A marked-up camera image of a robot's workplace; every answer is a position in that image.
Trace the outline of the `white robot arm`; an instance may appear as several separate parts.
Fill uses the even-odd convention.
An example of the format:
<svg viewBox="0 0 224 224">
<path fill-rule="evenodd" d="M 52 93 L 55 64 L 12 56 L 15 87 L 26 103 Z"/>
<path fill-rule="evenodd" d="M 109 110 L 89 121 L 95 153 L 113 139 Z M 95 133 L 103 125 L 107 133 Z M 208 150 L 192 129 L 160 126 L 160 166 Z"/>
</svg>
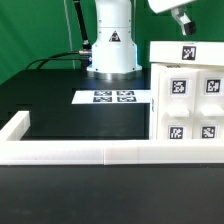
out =
<svg viewBox="0 0 224 224">
<path fill-rule="evenodd" d="M 196 25 L 185 5 L 195 0 L 147 0 L 154 13 L 171 11 L 183 35 L 196 32 Z M 125 80 L 135 78 L 142 67 L 138 64 L 137 45 L 132 40 L 130 0 L 95 0 L 97 39 L 92 45 L 91 64 L 87 74 L 93 78 Z"/>
</svg>

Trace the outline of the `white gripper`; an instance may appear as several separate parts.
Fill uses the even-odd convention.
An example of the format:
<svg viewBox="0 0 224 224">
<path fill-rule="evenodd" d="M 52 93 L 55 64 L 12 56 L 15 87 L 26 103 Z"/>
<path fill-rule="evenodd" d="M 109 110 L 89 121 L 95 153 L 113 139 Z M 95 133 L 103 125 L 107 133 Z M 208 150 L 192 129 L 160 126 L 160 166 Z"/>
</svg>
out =
<svg viewBox="0 0 224 224">
<path fill-rule="evenodd" d="M 186 4 L 194 0 L 148 0 L 149 7 L 156 14 L 171 10 L 172 17 L 179 24 L 185 36 L 196 33 L 196 24 L 186 14 Z"/>
</svg>

